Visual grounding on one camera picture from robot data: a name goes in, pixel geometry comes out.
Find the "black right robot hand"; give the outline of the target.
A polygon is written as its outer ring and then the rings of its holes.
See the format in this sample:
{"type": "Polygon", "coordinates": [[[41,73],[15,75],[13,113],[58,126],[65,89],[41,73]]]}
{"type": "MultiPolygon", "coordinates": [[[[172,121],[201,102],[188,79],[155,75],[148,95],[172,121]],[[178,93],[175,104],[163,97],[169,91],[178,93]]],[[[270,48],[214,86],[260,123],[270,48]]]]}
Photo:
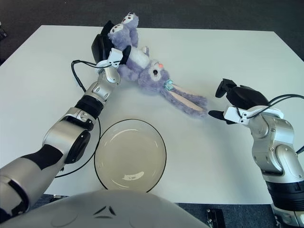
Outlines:
{"type": "Polygon", "coordinates": [[[226,96],[230,105],[224,111],[211,110],[208,114],[227,124],[247,125],[251,118],[267,113],[274,117],[283,118],[281,111],[270,108],[269,101],[259,91],[248,86],[238,86],[232,80],[223,79],[219,84],[215,97],[226,96]]]}

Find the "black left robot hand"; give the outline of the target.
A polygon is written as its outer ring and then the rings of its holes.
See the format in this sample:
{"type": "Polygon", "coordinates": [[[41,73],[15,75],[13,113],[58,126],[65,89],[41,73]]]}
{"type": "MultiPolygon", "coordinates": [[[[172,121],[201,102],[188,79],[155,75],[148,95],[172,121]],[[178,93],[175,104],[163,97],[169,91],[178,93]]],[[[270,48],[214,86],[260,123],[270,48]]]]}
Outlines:
{"type": "Polygon", "coordinates": [[[124,23],[115,25],[108,21],[91,46],[97,69],[116,67],[120,73],[128,72],[132,45],[130,28],[124,23]]]}

